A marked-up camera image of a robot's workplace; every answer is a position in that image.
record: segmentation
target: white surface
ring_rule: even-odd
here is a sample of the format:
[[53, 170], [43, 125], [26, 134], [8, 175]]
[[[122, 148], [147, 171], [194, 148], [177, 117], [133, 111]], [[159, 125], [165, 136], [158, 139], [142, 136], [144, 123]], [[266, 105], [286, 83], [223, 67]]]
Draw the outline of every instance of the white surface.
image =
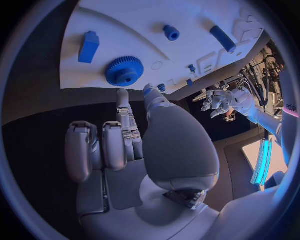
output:
[[[143, 90], [147, 83], [166, 84], [166, 94], [187, 85], [187, 80], [210, 74], [244, 58], [257, 39], [238, 44], [233, 28], [242, 11], [235, 0], [82, 0], [65, 31], [60, 57], [60, 86], [66, 88], [118, 88], [105, 78], [107, 65], [123, 56], [135, 56], [143, 76], [127, 89]], [[163, 27], [177, 28], [180, 37], [169, 41]], [[210, 34], [218, 25], [237, 45], [227, 53]], [[94, 31], [100, 46], [91, 64], [78, 62], [84, 33]], [[203, 72], [206, 57], [212, 69]], [[188, 66], [196, 67], [195, 78]]]
[[[270, 161], [269, 171], [266, 177], [266, 181], [272, 177], [272, 175], [276, 172], [282, 171], [286, 173], [288, 167], [285, 163], [283, 150], [282, 148], [275, 142], [276, 137], [270, 135], [270, 139], [272, 139], [273, 146], [272, 146], [272, 155]], [[259, 150], [260, 150], [261, 141], [254, 142], [250, 145], [244, 146], [242, 148], [243, 153], [245, 154], [246, 158], [248, 159], [252, 170], [254, 171], [256, 167], [256, 163], [258, 161]]]

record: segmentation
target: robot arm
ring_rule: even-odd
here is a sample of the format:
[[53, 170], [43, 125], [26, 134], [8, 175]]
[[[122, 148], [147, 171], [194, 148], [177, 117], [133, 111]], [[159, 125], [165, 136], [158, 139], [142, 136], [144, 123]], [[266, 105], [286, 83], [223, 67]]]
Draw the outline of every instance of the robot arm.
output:
[[281, 121], [256, 106], [255, 100], [247, 88], [242, 87], [241, 90], [234, 89], [233, 91], [216, 89], [207, 91], [206, 96], [201, 110], [203, 112], [208, 109], [214, 110], [210, 115], [211, 118], [227, 113], [232, 107], [246, 116], [249, 121], [261, 125], [276, 136], [277, 141], [281, 144]]

